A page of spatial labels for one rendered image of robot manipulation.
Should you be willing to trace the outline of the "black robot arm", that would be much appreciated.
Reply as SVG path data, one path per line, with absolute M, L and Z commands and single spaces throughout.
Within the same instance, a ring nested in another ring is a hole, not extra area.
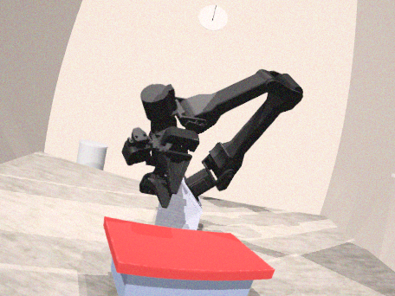
M 293 108 L 303 99 L 303 89 L 289 74 L 259 69 L 255 74 L 224 87 L 212 94 L 198 94 L 190 98 L 175 97 L 172 84 L 150 84 L 140 100 L 151 120 L 149 136 L 140 127 L 134 127 L 122 148 L 128 166 L 148 161 L 151 151 L 159 150 L 155 131 L 170 126 L 178 127 L 177 119 L 187 130 L 196 134 L 214 126 L 220 117 L 249 100 L 268 93 L 267 99 L 229 142 L 218 142 L 201 161 L 204 168 L 184 181 L 190 192 L 198 196 L 217 187 L 225 190 L 243 164 L 245 153 L 262 136 L 275 119 Z M 176 117 L 175 117 L 176 116 Z M 216 175 L 217 180 L 213 174 Z

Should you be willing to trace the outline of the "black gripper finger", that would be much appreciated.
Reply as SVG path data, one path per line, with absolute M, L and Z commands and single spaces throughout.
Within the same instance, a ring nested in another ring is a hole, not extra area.
M 172 193 L 167 181 L 147 178 L 145 183 L 147 189 L 153 189 L 162 208 L 168 208 L 169 202 L 172 198 Z
M 169 188 L 172 194 L 178 194 L 179 186 L 192 159 L 191 154 L 161 150 L 158 161 L 165 167 Z

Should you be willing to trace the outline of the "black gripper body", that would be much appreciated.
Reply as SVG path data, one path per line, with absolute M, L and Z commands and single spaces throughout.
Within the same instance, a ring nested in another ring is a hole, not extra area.
M 155 195 L 153 189 L 147 189 L 144 185 L 147 178 L 167 181 L 165 167 L 158 161 L 161 150 L 178 151 L 188 154 L 188 150 L 194 152 L 199 143 L 199 136 L 191 130 L 170 126 L 168 128 L 160 128 L 154 132 L 159 141 L 159 150 L 152 151 L 152 156 L 148 161 L 148 165 L 155 166 L 153 172 L 146 173 L 139 184 L 141 193 Z

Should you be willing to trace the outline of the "red box lid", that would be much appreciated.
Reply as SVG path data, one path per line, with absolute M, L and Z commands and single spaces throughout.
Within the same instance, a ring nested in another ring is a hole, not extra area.
M 117 273 L 177 280 L 268 280 L 274 274 L 232 233 L 166 228 L 104 217 Z

